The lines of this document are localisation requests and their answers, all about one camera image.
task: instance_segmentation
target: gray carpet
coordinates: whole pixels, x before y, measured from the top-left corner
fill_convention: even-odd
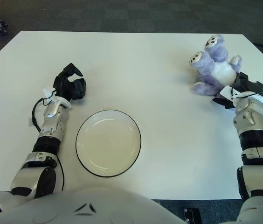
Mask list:
[[[0,0],[0,18],[9,25],[0,50],[21,30],[234,33],[263,43],[263,0]],[[158,202],[181,218],[184,208],[199,208],[203,224],[236,220],[242,204]]]

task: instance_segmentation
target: plate rim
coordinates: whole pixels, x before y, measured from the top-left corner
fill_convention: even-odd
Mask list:
[[[138,131],[139,131],[139,135],[140,135],[139,152],[138,152],[137,157],[136,157],[136,159],[134,160],[134,162],[133,162],[126,170],[124,170],[123,172],[121,172],[121,173],[119,173],[119,174],[116,174],[116,175],[112,175],[112,176],[102,176],[102,175],[95,174],[95,173],[91,172],[90,170],[88,170],[88,169],[84,166],[84,164],[82,163],[82,161],[80,160],[79,155],[78,155],[78,153],[77,153],[77,147],[76,147],[76,156],[77,156],[78,160],[80,161],[81,165],[82,165],[89,173],[91,173],[91,174],[93,174],[93,175],[95,175],[95,176],[99,176],[99,177],[110,178],[110,177],[119,176],[119,175],[125,173],[125,172],[126,172],[127,170],[129,170],[129,169],[133,166],[133,164],[137,161],[138,156],[140,155],[140,151],[141,151],[142,136],[141,136],[141,132],[140,132],[139,126],[137,125],[136,121],[135,121],[131,116],[129,116],[128,114],[126,114],[126,113],[124,113],[124,112],[122,112],[122,111],[120,111],[120,110],[110,110],[110,109],[109,109],[109,110],[98,111],[98,112],[90,115],[90,116],[81,124],[81,126],[80,126],[80,128],[79,128],[79,130],[78,130],[78,132],[77,132],[77,134],[76,134],[76,141],[77,141],[77,137],[78,137],[78,135],[79,135],[79,133],[80,133],[80,130],[81,130],[83,124],[84,124],[88,119],[90,119],[92,116],[94,116],[95,114],[100,113],[100,112],[104,112],[104,111],[117,111],[117,112],[121,112],[121,113],[125,114],[125,115],[128,116],[130,119],[132,119],[132,121],[136,124],[136,127],[137,127],[137,129],[138,129]]]

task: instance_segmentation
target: teddy bear paw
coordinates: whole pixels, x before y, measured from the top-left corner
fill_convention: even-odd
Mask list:
[[[217,93],[217,91],[215,89],[213,89],[210,85],[205,84],[205,83],[201,83],[201,82],[197,82],[193,85],[193,90],[196,93],[199,93],[201,95],[205,95],[205,96],[213,96]]]

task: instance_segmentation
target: teddy bear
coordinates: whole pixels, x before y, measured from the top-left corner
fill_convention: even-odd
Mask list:
[[[193,90],[201,95],[217,96],[226,85],[232,85],[239,73],[242,58],[237,55],[227,62],[228,52],[221,34],[212,36],[205,44],[205,51],[191,57],[189,64],[197,69],[198,82]]]

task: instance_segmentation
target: white belly patch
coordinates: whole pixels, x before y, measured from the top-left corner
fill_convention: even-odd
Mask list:
[[[236,79],[236,72],[227,62],[216,62],[211,75],[223,85],[231,85]]]

